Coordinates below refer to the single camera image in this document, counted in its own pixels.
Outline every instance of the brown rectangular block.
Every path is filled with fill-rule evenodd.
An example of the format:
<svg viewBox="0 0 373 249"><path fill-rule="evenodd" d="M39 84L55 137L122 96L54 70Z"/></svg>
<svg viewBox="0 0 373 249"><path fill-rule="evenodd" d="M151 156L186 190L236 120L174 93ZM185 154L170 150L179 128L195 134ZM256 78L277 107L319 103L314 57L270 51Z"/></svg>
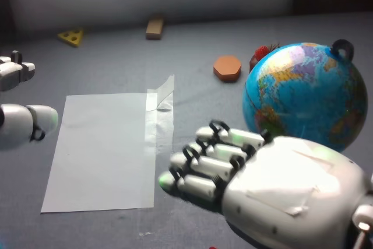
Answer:
<svg viewBox="0 0 373 249"><path fill-rule="evenodd" d="M164 20L162 17L154 17L147 24L146 39L160 40L163 30Z"/></svg>

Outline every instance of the table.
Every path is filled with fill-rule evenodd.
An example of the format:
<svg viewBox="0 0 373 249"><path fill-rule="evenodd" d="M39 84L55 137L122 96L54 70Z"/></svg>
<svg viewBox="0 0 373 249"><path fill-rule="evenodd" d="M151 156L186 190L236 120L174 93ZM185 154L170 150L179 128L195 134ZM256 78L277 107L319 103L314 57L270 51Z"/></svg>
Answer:
<svg viewBox="0 0 373 249"><path fill-rule="evenodd" d="M365 79L370 108L365 127L345 151L369 174L373 171L373 13L284 17L237 22L166 26L161 41L145 40L145 27L87 32L79 48L44 37L5 46L36 65L35 77L1 94L2 103L45 104L60 114L70 94L145 92L175 74L174 140L156 159L156 176L168 167L171 150L194 139L211 118L245 129L241 99L255 49L345 38L355 45L354 62ZM219 55L242 62L237 83L213 75ZM167 196L157 185L154 208L40 214L58 132L38 145L0 156L0 243L28 249L218 249L253 248L237 237L224 217Z"/></svg>

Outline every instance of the ocean on globe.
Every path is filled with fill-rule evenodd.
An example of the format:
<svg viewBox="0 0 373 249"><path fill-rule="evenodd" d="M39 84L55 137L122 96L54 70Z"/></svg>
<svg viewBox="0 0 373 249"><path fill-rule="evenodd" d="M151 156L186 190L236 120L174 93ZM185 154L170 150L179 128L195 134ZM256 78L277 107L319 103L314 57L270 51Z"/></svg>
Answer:
<svg viewBox="0 0 373 249"><path fill-rule="evenodd" d="M318 142L338 152L360 133L368 111L365 83L353 65L353 45L297 43L259 61L243 92L250 131L267 129Z"/></svg>

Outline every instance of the white robotic hand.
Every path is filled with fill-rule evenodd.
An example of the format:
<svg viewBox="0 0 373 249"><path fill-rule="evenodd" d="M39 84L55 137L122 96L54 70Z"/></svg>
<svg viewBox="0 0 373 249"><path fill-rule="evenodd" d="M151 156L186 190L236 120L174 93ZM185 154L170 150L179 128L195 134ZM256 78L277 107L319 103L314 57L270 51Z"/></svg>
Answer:
<svg viewBox="0 0 373 249"><path fill-rule="evenodd" d="M2 104L0 106L0 150L41 141L57 128L57 111L49 106Z"/></svg>
<svg viewBox="0 0 373 249"><path fill-rule="evenodd" d="M11 90L35 75L35 65L22 60L18 51L13 51L11 57L0 57L0 92Z"/></svg>
<svg viewBox="0 0 373 249"><path fill-rule="evenodd" d="M373 203L370 178L351 160L315 142L258 135L215 120L172 155L159 184L221 213L257 248L355 248L364 230L358 221L373 226L373 211L357 209ZM371 242L362 238L356 246L371 248Z"/></svg>

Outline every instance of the red fruit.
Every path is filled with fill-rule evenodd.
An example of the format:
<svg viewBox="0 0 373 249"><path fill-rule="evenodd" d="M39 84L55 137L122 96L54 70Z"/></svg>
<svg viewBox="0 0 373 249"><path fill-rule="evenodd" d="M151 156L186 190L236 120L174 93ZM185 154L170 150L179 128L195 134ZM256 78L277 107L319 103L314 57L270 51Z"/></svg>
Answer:
<svg viewBox="0 0 373 249"><path fill-rule="evenodd" d="M269 49L267 46L261 46L255 51L255 58L260 61L266 55L269 54Z"/></svg>

